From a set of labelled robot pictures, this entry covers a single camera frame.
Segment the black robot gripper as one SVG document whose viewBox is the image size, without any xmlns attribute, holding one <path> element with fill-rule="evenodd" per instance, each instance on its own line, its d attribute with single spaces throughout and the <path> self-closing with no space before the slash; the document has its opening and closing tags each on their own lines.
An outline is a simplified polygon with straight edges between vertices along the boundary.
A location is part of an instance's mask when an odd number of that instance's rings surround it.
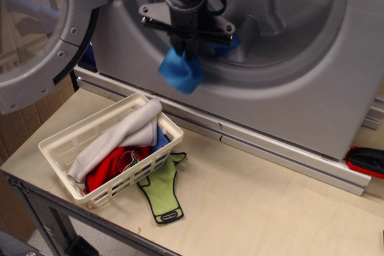
<svg viewBox="0 0 384 256">
<path fill-rule="evenodd" d="M 170 7 L 166 2 L 144 4 L 139 8 L 144 26 L 165 31 L 175 52 L 187 59 L 197 55 L 201 39 L 210 43 L 230 46 L 235 26 L 221 16 L 213 16 L 206 4 L 182 10 Z"/>
</svg>

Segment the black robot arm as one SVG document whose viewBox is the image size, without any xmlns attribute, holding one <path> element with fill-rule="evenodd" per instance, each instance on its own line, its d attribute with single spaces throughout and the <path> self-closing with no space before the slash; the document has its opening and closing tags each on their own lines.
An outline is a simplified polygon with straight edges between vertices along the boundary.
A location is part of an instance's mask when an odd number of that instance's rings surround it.
<svg viewBox="0 0 384 256">
<path fill-rule="evenodd" d="M 229 47 L 235 25 L 223 17 L 226 0 L 164 0 L 139 8 L 142 24 L 167 32 L 180 56 L 193 59 L 202 42 Z"/>
</svg>

